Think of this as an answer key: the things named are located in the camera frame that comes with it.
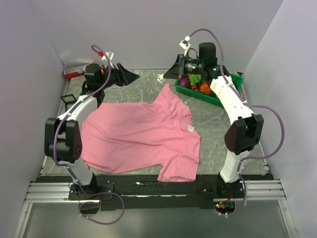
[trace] marble tabletop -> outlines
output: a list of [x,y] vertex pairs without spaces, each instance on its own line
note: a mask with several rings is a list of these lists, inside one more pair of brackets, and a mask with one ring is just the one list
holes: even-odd
[[[192,111],[192,124],[196,132],[201,136],[200,163],[197,174],[215,175],[220,172],[224,164],[227,148],[224,144],[224,135],[230,127],[229,117],[223,108],[203,102],[199,99],[184,95],[176,91],[174,87],[175,79],[164,79],[162,76],[166,72],[164,69],[141,69],[131,70],[140,76],[139,79],[126,87],[111,86],[105,90],[106,103],[152,103],[161,91],[163,86],[170,84],[171,90]],[[78,98],[81,86],[85,78],[73,78],[68,86],[66,94],[74,94]],[[250,155],[260,155],[258,146]],[[152,166],[144,169],[126,172],[125,174],[159,174],[162,166]],[[96,174],[104,172],[92,169]],[[265,174],[262,160],[249,160],[245,163],[243,174],[261,175]],[[65,175],[67,171],[64,167],[58,167],[51,158],[48,158],[42,169],[42,175]]]

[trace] plastic container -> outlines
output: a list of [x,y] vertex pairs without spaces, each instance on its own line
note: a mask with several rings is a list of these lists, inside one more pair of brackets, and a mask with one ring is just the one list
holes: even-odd
[[[243,81],[242,77],[240,77],[238,75],[235,75],[235,74],[230,74],[230,76],[232,78],[232,82],[234,82],[237,85],[236,88],[237,88],[238,92],[240,92],[241,91],[241,86],[242,86],[242,81]],[[219,107],[223,108],[223,105],[222,105],[221,101],[218,98],[214,98],[213,96],[206,95],[204,93],[196,92],[196,91],[193,91],[193,90],[191,90],[189,88],[184,88],[182,86],[179,86],[178,85],[178,80],[176,80],[176,82],[175,82],[175,87],[176,87],[176,91],[177,92],[186,94],[188,96],[203,100],[205,102],[208,102],[208,103],[211,103],[211,104],[214,104],[216,106],[219,106]]]

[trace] gray floor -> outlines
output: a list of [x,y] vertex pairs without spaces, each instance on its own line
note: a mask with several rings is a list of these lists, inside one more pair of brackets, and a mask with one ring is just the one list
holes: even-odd
[[[120,210],[98,212],[113,221]],[[278,201],[248,201],[236,215],[219,217],[198,208],[128,209],[101,226],[78,216],[78,204],[33,204],[24,238],[287,238]]]
[[[162,74],[166,72],[163,69],[144,69],[132,70],[139,74],[140,79],[126,87],[112,86],[105,90],[104,102],[107,103],[152,103],[166,83],[170,84],[171,90],[176,93],[182,101],[189,106],[192,111],[192,123],[197,133],[201,136],[200,163],[197,174],[218,174],[224,164],[227,149],[224,144],[224,135],[227,132],[230,123],[224,109],[201,100],[189,97],[176,92],[174,79],[163,79]],[[85,78],[78,77],[71,80],[67,94],[74,94],[78,98],[81,92],[81,86]],[[260,155],[259,147],[250,153],[251,155]],[[125,174],[159,174],[161,166],[153,166],[140,170],[130,171]],[[92,169],[96,174],[104,172]],[[259,175],[265,174],[262,160],[250,160],[245,164],[243,174]],[[57,167],[51,158],[45,162],[42,175],[65,175],[68,174],[64,167]]]

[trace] shirt sleeve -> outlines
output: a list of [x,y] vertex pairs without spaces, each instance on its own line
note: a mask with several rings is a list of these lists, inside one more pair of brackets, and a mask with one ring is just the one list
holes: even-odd
[[192,155],[178,155],[165,161],[162,165],[158,181],[162,182],[190,182],[195,181],[199,158]]

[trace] pink shirt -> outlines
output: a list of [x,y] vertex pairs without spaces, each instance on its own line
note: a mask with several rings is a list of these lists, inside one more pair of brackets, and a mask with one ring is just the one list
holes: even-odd
[[123,173],[163,165],[158,180],[193,181],[200,136],[192,113],[166,84],[152,104],[103,103],[83,123],[82,157],[88,166]]

